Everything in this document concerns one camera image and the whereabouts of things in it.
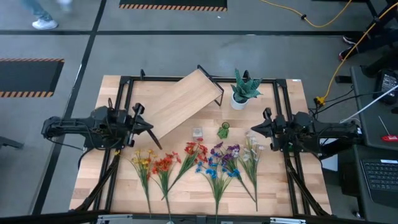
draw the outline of keyboard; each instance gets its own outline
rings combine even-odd
[[[361,165],[372,200],[398,207],[398,161],[363,159]]]

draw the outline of wooden table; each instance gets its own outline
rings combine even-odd
[[[96,106],[107,105],[108,97],[115,101],[119,80],[120,76],[104,76]],[[173,84],[174,82],[134,82],[131,105],[140,102],[145,106],[152,99],[167,91],[168,87]],[[165,135],[160,140],[164,148],[163,151],[160,151],[153,142],[140,141],[140,139],[147,138],[147,133],[143,133],[135,138],[136,145],[134,148],[125,148],[122,151],[122,155],[131,158],[136,149],[155,149],[162,157],[165,152],[176,151],[184,158],[185,153],[183,149],[185,143],[192,140],[192,128],[203,128],[204,145],[211,149],[215,144],[221,142],[216,133],[222,122],[225,121],[231,127],[228,139],[224,139],[224,144],[243,144],[244,133],[250,127],[263,122],[262,111],[265,107],[272,109],[273,116],[276,114],[274,92],[271,84],[261,84],[259,91],[263,95],[256,99],[250,99],[246,109],[242,111],[232,109],[229,104],[232,93],[230,83],[219,84],[225,90],[222,106],[219,107],[214,102],[210,103]],[[305,101],[301,81],[287,80],[287,86],[293,114],[298,111],[307,112],[307,102]],[[282,102],[282,110],[286,115],[282,89],[280,89],[279,95]],[[257,135],[257,141],[266,147],[266,150],[261,155],[258,167],[258,212],[256,212],[255,204],[249,195],[242,188],[241,184],[234,179],[227,187],[221,199],[219,215],[292,215],[283,155],[280,152],[272,152],[269,149],[270,139]],[[70,208],[79,206],[97,184],[103,155],[103,151],[93,150],[83,158]],[[301,153],[300,155],[306,186],[322,208],[331,213],[321,163],[311,154]],[[178,171],[179,165],[176,165],[170,177],[171,181],[174,180]],[[242,175],[249,190],[253,192],[253,187],[244,175],[244,172],[242,172]],[[162,192],[159,186],[152,180],[149,182],[149,188],[152,213],[167,214],[166,204],[164,201],[161,201]],[[104,207],[106,198],[104,195],[101,198],[100,208]],[[300,191],[297,186],[296,195],[299,211],[303,213]],[[196,174],[194,169],[189,170],[176,183],[169,192],[169,200],[172,214],[215,214],[215,203],[209,183],[202,175]],[[147,202],[140,180],[133,166],[125,159],[121,159],[119,165],[111,211],[118,213],[148,213]]]

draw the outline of black desk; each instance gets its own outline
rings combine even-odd
[[[398,223],[398,208],[387,207],[374,203],[369,196],[365,177],[362,173],[361,159],[395,159],[398,160],[398,151],[378,149],[367,146],[354,146],[354,158],[356,171],[358,173],[359,202],[362,212],[367,221],[381,223]]]
[[[376,79],[363,75],[360,67],[351,67],[351,78],[354,84],[355,95],[374,92]],[[372,95],[358,97],[356,99],[358,110],[373,100]],[[398,104],[388,106],[381,102],[375,102],[359,114],[367,146],[398,150],[398,142],[384,142],[381,140],[381,137],[386,136],[387,133],[379,119],[380,116],[390,134],[398,134],[398,114],[391,113],[391,109],[395,106],[398,106]]]

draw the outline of gray floor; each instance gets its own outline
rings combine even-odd
[[[63,14],[55,1],[42,5],[59,21],[58,30],[91,30],[100,1],[74,2],[74,12]],[[331,19],[340,2],[301,0],[289,5],[308,14],[317,24]],[[382,1],[375,2],[380,10]],[[18,1],[0,2],[0,30],[32,30],[34,17]],[[355,3],[325,30],[363,30],[371,16],[366,5]],[[315,30],[298,16],[258,0],[229,0],[228,12],[135,11],[118,8],[108,0],[99,30]],[[40,135],[43,120],[61,116],[79,70],[88,35],[0,35],[0,58],[64,58],[55,94],[51,98],[0,98],[0,136],[24,142],[23,150],[0,150],[0,217],[30,213],[49,156],[51,144]],[[242,35],[97,35],[81,84],[74,117],[85,117],[94,108],[103,75],[189,74],[200,64],[212,75],[231,77],[234,68],[249,70],[254,77],[296,78],[303,81],[308,106],[323,95],[339,64],[338,53],[347,48],[339,37],[242,36]],[[385,49],[350,59],[348,68],[378,58]],[[333,84],[330,98],[350,85]],[[321,121],[339,121],[356,111],[353,101],[323,114]],[[81,146],[83,140],[68,136],[65,143]],[[68,210],[81,152],[63,147],[43,212]],[[352,218],[356,209],[335,184],[327,183],[333,213]]]

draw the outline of white pot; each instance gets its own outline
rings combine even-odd
[[[231,106],[232,106],[232,108],[234,108],[236,110],[243,110],[246,107],[248,102],[249,102],[249,100],[247,100],[244,103],[238,103],[234,99],[234,94],[231,95]]]

